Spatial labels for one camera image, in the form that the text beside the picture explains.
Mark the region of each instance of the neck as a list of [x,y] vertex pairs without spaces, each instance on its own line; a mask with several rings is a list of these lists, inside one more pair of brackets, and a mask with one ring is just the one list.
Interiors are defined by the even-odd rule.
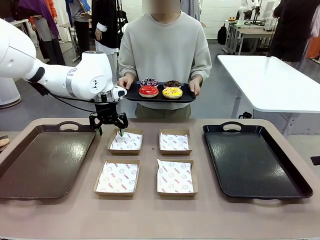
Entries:
[[151,14],[151,16],[156,20],[158,23],[161,24],[170,24],[173,23],[175,20],[177,20],[180,17],[179,13],[154,13]]

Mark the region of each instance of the yellow frosted donut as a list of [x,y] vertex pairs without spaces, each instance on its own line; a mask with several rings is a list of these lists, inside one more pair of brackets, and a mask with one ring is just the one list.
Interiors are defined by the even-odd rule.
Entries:
[[183,92],[178,87],[167,87],[162,91],[162,94],[167,99],[178,99],[181,98]]

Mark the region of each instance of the red icing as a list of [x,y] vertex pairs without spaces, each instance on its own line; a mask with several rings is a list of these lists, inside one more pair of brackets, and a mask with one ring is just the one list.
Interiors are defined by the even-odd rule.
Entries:
[[139,93],[145,94],[145,95],[152,95],[152,94],[159,93],[159,90],[155,86],[142,86],[139,89]]

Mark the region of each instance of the cardboard box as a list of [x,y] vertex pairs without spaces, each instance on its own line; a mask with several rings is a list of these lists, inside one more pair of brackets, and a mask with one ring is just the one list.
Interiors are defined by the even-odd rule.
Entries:
[[185,196],[185,197],[193,197],[195,196],[199,189],[198,189],[198,180],[197,180],[197,174],[196,174],[196,168],[195,168],[195,163],[193,160],[188,160],[188,159],[159,159],[163,162],[176,162],[176,163],[190,163],[191,164],[191,177],[192,177],[192,186],[193,186],[193,192],[190,193],[173,193],[173,192],[160,192],[158,191],[158,179],[156,181],[156,189],[157,193],[160,196]]
[[[187,135],[189,150],[163,150],[163,149],[161,149],[161,133],[162,134],[169,134],[169,135],[182,135],[182,136]],[[162,155],[190,155],[190,153],[192,152],[192,144],[191,144],[191,137],[190,137],[189,129],[187,129],[187,128],[160,129],[159,149],[160,149],[160,153]]]
[[[97,191],[97,187],[98,187],[98,182],[102,173],[102,170],[104,169],[104,166],[106,164],[106,162],[108,163],[113,163],[113,164],[135,164],[138,165],[138,169],[136,171],[136,177],[135,177],[135,183],[134,183],[134,191],[133,192],[101,192],[101,191]],[[107,159],[105,160],[105,162],[102,165],[102,168],[98,174],[98,177],[95,181],[94,187],[93,187],[93,191],[100,195],[100,196],[128,196],[128,197],[132,197],[137,189],[137,183],[138,183],[138,176],[139,176],[139,169],[140,169],[140,160],[135,160],[135,159]]]
[[[138,150],[116,150],[116,149],[110,149],[111,147],[111,144],[112,142],[114,141],[116,135],[117,135],[117,132],[119,131],[119,129],[114,129],[112,134],[111,134],[111,138],[109,140],[109,144],[108,144],[108,150],[111,154],[128,154],[128,155],[138,155],[140,150],[141,150],[141,147],[142,147],[142,142],[141,142],[141,146],[140,146],[140,149]],[[142,137],[142,141],[143,141],[143,130],[142,129],[135,129],[135,128],[126,128],[124,130],[125,132],[127,133],[132,133],[132,134],[138,134],[138,135],[141,135]]]

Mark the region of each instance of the orange shirt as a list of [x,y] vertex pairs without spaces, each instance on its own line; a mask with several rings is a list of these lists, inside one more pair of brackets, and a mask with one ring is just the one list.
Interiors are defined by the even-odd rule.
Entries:
[[[45,2],[46,2],[46,5],[47,5],[48,8],[49,8],[49,11],[50,11],[52,17],[53,17],[53,18],[57,18],[58,15],[57,15],[57,11],[56,11],[55,6],[54,6],[54,0],[45,0]],[[34,17],[33,17],[33,16],[31,16],[31,17],[29,18],[29,22],[30,22],[32,25],[35,24],[35,21],[34,21]]]

